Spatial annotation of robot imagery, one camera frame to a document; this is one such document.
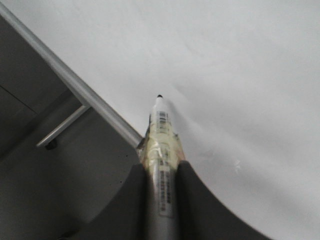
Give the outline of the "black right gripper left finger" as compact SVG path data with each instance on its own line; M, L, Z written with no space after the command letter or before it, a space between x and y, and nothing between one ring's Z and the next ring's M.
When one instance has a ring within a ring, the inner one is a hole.
M142 240L146 213L147 174L135 164L120 190L88 224L60 240Z

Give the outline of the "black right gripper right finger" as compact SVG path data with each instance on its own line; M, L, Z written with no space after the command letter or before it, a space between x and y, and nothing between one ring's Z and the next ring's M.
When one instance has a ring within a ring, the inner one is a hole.
M179 233L182 240L268 240L238 218L183 160L176 172Z

